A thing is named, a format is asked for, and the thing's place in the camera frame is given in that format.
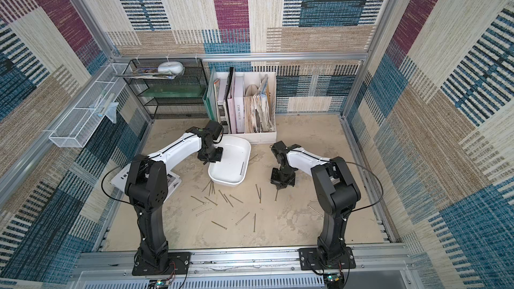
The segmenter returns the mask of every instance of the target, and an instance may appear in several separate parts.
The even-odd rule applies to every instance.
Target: stacked magazines
[[[260,87],[250,85],[246,89],[245,98],[245,133],[274,132],[274,114],[270,111],[271,94],[268,87],[268,76]]]

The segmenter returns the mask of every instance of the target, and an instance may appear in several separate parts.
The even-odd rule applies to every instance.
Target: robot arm
[[[221,134],[222,126],[211,120],[203,129],[189,128],[176,141],[163,147],[157,152],[148,154],[148,159],[154,162],[162,161],[166,174],[186,157],[198,152],[198,159],[204,164],[221,160],[223,148],[215,148],[213,141]],[[126,193],[125,187],[129,170],[132,164],[127,164],[112,180],[111,184]]]
[[[132,271],[134,276],[162,274],[170,267],[170,260],[184,261],[170,256],[164,236],[162,204],[168,195],[167,174],[194,152],[198,152],[198,159],[204,164],[221,161],[223,148],[213,144],[221,132],[222,126],[212,120],[205,128],[191,127],[162,150],[147,157],[136,155],[113,178],[112,183],[125,191],[138,218],[141,242]]]
[[[271,151],[280,164],[279,169],[273,168],[271,183],[280,190],[294,186],[296,170],[307,173],[312,177],[318,202],[325,211],[316,254],[311,253],[312,257],[302,260],[302,269],[318,266],[315,260],[321,262],[322,268],[339,263],[344,268],[355,267],[351,249],[345,246],[344,232],[348,217],[360,200],[360,191],[343,158],[318,157],[297,144],[286,147],[282,141],[273,144]]]

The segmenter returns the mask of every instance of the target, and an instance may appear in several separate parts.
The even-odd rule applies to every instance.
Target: black mesh shelf
[[[157,105],[189,105],[189,104],[201,104],[203,100],[201,98],[164,98],[156,97],[145,104],[145,106],[157,106]]]
[[[207,113],[189,114],[151,114],[152,119],[208,119]]]
[[[184,65],[184,74],[176,76],[174,79],[146,79],[146,78],[126,78],[126,82],[132,91],[138,96],[141,103],[152,119],[201,119],[207,118],[207,111],[203,105],[202,97],[207,89],[207,76],[203,69],[202,60],[198,58],[153,58],[153,59],[133,59],[129,62],[126,74],[130,74],[141,67],[158,67],[166,61],[179,61]],[[194,85],[194,96],[198,97],[151,97],[143,96],[145,91],[154,86],[162,85]]]

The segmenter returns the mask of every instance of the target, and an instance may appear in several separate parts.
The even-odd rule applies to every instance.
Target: metal wire shelf
[[[49,139],[58,147],[84,147],[105,117],[99,116],[98,111],[112,94],[112,101],[116,100],[126,85],[122,77],[114,75],[126,70],[125,63],[113,63],[107,67],[57,125]]]
[[[132,73],[138,68],[157,68],[166,61],[179,61],[184,65],[184,74],[174,79],[126,78],[126,82],[134,94],[145,106],[152,119],[190,119],[207,118],[203,105],[203,94],[207,89],[207,76],[203,69],[202,60],[197,58],[154,58],[132,59],[127,65],[125,74]],[[196,96],[158,96],[158,88],[172,91],[174,87],[195,89]]]

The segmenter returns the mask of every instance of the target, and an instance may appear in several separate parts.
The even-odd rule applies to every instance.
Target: woven fabric wall
[[[116,124],[103,119],[83,149],[52,147],[2,208],[2,288],[64,287],[80,253],[93,249],[113,203],[100,181],[134,157],[148,125],[127,88],[116,101]]]
[[[0,0],[0,176],[106,60],[69,0]]]
[[[384,0],[85,0],[121,54],[367,50]],[[276,70],[277,112],[339,112],[359,61],[212,63]]]
[[[0,0],[0,175],[106,60],[69,0]],[[0,287],[64,287],[93,248],[112,206],[99,179],[147,126],[126,90],[117,101],[117,124],[103,120],[83,149],[53,147],[1,208]]]
[[[514,1],[400,0],[349,122],[426,288],[514,286]]]

